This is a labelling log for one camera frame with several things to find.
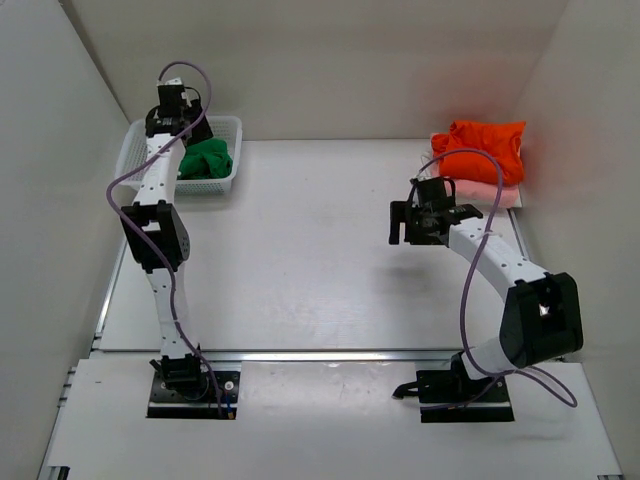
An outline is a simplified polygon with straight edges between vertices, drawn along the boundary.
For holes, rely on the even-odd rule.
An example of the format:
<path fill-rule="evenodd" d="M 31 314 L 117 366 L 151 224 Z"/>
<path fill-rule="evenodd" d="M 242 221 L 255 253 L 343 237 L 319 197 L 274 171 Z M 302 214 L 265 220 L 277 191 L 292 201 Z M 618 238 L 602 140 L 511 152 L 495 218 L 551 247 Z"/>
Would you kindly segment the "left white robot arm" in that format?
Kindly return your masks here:
<path fill-rule="evenodd" d="M 157 86 L 159 105 L 145 118 L 146 153 L 157 155 L 144 169 L 133 204 L 122 208 L 131 254 L 151 286 L 161 335 L 161 359 L 151 362 L 165 388 L 187 402 L 213 393 L 210 375 L 198 357 L 199 344 L 187 338 L 188 307 L 184 264 L 190 239 L 174 205 L 179 166 L 188 134 L 178 134 L 202 113 L 201 100 L 188 98 L 188 87 L 175 78 Z"/>

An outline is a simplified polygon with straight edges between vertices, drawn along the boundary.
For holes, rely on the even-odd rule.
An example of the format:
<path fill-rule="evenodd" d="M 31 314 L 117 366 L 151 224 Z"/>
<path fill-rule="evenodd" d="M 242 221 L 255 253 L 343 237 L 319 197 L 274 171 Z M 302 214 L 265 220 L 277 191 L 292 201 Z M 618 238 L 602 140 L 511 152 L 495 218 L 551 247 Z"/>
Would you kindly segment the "green t shirt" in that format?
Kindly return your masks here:
<path fill-rule="evenodd" d="M 216 180 L 228 177 L 233 160 L 224 140 L 211 138 L 189 145 L 179 166 L 179 180 Z"/>

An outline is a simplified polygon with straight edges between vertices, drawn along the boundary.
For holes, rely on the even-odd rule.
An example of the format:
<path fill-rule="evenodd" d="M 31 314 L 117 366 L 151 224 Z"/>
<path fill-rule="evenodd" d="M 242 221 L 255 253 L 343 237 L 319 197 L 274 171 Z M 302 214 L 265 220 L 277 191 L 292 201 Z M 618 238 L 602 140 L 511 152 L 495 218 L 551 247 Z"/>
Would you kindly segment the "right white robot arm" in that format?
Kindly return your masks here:
<path fill-rule="evenodd" d="M 390 244 L 444 246 L 469 263 L 459 310 L 461 351 L 448 369 L 422 374 L 398 386 L 393 396 L 432 395 L 437 408 L 462 408 L 505 377 L 519 375 L 576 407 L 574 394 L 540 365 L 583 347 L 577 283 L 518 254 L 493 232 L 493 218 L 470 204 L 457 204 L 452 181 L 443 178 L 414 179 L 408 198 L 391 202 Z M 472 346 L 464 316 L 476 274 L 499 294 L 504 309 L 497 336 Z"/>

